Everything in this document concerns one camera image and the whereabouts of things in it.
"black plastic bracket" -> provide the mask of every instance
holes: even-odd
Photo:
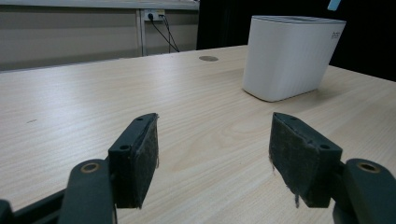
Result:
[[[0,224],[117,223],[118,208],[142,207],[158,166],[158,115],[134,119],[105,160],[73,168],[67,188],[13,213],[0,200]]]
[[[269,154],[291,192],[309,207],[336,202],[336,224],[396,223],[396,180],[362,159],[340,162],[342,149],[303,121],[274,113]]]

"small blue object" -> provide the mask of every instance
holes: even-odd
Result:
[[[340,5],[341,0],[330,0],[329,6],[327,7],[328,10],[335,11]]]

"dark background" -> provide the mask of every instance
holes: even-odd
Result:
[[[201,0],[197,49],[246,45],[252,15],[311,16],[346,21],[331,65],[396,81],[396,11],[390,0]]]

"white container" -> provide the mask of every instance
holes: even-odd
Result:
[[[243,89],[279,101],[318,88],[346,22],[253,16]]]

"black cable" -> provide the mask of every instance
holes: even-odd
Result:
[[[166,42],[168,42],[168,44],[177,52],[180,52],[177,48],[175,48],[170,41],[168,41],[166,39],[166,37],[163,35],[163,33],[157,28],[157,26],[154,24],[154,20],[152,18],[150,18],[151,24],[154,26],[154,28],[158,31],[158,33],[160,33],[160,35],[163,36],[163,38],[166,40]]]
[[[161,17],[163,18],[163,22],[165,23],[165,26],[166,26],[166,28],[168,29],[169,35],[172,37],[172,41],[173,41],[175,47],[177,48],[177,50],[179,50],[179,49],[178,49],[178,46],[176,45],[175,39],[173,38],[172,33],[171,33],[170,29],[169,29],[169,22],[168,22],[168,19],[166,19],[165,15],[161,15]]]
[[[163,18],[163,23],[166,26],[166,29],[168,30],[168,40],[169,42],[171,42],[171,31],[169,30],[169,24],[167,23],[167,21]]]
[[[117,218],[117,207],[115,204],[113,204],[113,210],[114,210],[114,224],[118,224],[119,223],[119,219]]]

